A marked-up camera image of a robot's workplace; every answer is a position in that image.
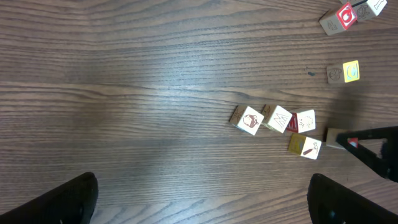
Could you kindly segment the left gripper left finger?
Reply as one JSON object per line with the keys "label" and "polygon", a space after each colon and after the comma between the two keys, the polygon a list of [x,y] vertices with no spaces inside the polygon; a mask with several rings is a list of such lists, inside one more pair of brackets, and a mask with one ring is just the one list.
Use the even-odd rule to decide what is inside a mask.
{"label": "left gripper left finger", "polygon": [[47,193],[1,215],[1,224],[86,224],[98,199],[98,181],[85,172]]}

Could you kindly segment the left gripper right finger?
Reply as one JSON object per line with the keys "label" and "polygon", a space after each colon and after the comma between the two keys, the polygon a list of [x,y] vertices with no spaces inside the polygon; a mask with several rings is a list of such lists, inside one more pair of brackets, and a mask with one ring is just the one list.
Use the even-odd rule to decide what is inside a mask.
{"label": "left gripper right finger", "polygon": [[313,224],[397,223],[395,213],[318,173],[310,180],[307,202]]}

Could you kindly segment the red letter Y block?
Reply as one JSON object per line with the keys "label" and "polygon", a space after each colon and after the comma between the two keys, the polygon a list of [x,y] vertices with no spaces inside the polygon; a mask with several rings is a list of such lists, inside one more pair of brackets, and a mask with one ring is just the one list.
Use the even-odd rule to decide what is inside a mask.
{"label": "red letter Y block", "polygon": [[[339,144],[336,141],[336,139],[339,134],[349,133],[349,132],[350,132],[350,130],[328,128],[327,134],[326,134],[326,145],[329,147],[345,150],[345,148],[341,144]],[[348,139],[348,143],[351,144],[352,146],[354,146],[355,148],[357,148],[358,147],[358,138]]]}

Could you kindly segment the hammer picture wooden block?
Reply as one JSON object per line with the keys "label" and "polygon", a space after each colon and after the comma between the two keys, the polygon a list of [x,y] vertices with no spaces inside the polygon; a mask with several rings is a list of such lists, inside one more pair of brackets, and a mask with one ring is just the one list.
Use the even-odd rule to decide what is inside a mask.
{"label": "hammer picture wooden block", "polygon": [[301,157],[316,160],[321,146],[322,142],[317,139],[294,133],[290,139],[288,151]]}

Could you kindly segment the letter M wooden block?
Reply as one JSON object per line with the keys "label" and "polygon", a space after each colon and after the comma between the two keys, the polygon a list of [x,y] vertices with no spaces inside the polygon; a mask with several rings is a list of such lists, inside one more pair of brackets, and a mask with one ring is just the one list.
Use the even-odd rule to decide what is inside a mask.
{"label": "letter M wooden block", "polygon": [[262,125],[278,133],[283,133],[289,124],[292,113],[279,105],[265,105],[262,113]]}

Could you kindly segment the acorn picture wooden block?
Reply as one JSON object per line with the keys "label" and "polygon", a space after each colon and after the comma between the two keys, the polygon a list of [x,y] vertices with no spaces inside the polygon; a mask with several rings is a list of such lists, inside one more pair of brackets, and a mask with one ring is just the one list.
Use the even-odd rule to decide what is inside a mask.
{"label": "acorn picture wooden block", "polygon": [[229,123],[238,129],[255,136],[263,119],[264,115],[257,112],[252,107],[248,105],[238,105],[233,112]]}

